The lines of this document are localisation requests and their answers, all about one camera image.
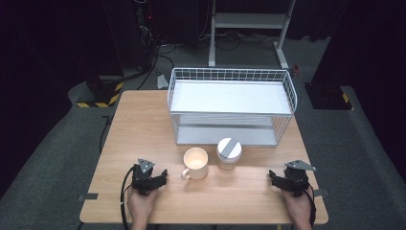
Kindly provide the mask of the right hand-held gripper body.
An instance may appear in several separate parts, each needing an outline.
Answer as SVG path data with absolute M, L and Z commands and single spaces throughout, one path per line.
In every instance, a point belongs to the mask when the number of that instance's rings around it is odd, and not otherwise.
M 316 171 L 314 166 L 311 166 L 303 160 L 294 160 L 285 164 L 284 178 L 282 188 L 291 192 L 294 197 L 301 196 L 309 187 L 307 171 Z

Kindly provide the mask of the black equipment tower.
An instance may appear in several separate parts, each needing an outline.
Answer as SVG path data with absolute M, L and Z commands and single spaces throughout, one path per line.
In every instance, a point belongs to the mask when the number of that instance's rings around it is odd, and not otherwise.
M 156 54 L 159 39 L 155 0 L 131 1 L 140 34 L 139 40 L 142 47 L 142 57 L 145 61 L 142 68 L 146 71 L 151 67 L 152 58 Z

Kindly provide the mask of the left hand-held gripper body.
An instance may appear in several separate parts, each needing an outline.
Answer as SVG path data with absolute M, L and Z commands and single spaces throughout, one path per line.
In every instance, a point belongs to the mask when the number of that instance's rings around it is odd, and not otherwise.
M 138 163 L 133 167 L 132 187 L 138 191 L 141 196 L 148 196 L 152 189 L 152 177 L 154 163 L 146 159 L 139 158 Z

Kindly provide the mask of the black yellow striped stand base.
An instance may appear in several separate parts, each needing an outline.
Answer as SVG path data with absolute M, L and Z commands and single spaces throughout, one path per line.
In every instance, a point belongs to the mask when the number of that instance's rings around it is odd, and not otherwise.
M 121 80 L 102 80 L 100 77 L 88 80 L 86 86 L 92 94 L 92 99 L 77 101 L 77 106 L 80 108 L 113 106 L 119 98 L 123 85 Z
M 306 83 L 304 88 L 314 109 L 353 110 L 349 97 L 340 87 Z

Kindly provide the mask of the person's left hand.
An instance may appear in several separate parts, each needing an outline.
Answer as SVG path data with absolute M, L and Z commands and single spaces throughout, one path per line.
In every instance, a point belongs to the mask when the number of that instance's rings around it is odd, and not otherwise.
M 137 190 L 129 188 L 127 205 L 132 217 L 132 223 L 147 222 L 153 210 L 154 200 L 158 191 L 153 190 L 149 195 L 140 195 Z

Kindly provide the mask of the white metal stand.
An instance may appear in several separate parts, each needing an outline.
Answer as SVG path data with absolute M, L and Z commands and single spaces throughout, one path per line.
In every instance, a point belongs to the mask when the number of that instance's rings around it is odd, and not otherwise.
M 217 12 L 216 0 L 213 0 L 211 12 L 211 34 L 208 66 L 215 67 L 215 30 L 216 29 L 264 29 L 280 30 L 280 38 L 273 43 L 281 69 L 288 69 L 288 63 L 282 45 L 290 24 L 296 0 L 289 0 L 286 13 L 232 13 Z

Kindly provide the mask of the clear jar with white lid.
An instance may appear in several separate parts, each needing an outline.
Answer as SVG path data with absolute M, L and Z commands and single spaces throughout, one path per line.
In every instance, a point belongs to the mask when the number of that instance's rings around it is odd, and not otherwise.
M 217 144 L 216 153 L 218 167 L 225 171 L 233 170 L 242 155 L 242 146 L 237 139 L 224 138 Z

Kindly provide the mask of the white wire shelf rack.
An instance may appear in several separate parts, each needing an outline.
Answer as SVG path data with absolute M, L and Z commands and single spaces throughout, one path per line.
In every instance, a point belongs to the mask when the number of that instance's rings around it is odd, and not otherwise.
M 297 108 L 286 70 L 174 68 L 168 109 L 178 145 L 275 147 Z

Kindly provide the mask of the cream ceramic cup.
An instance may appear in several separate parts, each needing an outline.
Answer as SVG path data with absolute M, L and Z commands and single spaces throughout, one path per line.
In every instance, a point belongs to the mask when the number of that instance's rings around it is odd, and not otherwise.
M 208 153 L 202 148 L 188 149 L 183 157 L 185 170 L 181 172 L 182 179 L 202 179 L 207 176 Z

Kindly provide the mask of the person's right hand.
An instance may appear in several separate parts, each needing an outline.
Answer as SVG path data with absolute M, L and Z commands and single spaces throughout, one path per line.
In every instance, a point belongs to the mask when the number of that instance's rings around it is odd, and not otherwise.
M 282 196 L 285 199 L 287 212 L 291 217 L 294 226 L 311 225 L 311 202 L 307 195 L 313 196 L 311 189 L 307 189 L 305 194 L 298 197 L 294 197 L 288 191 L 282 190 Z

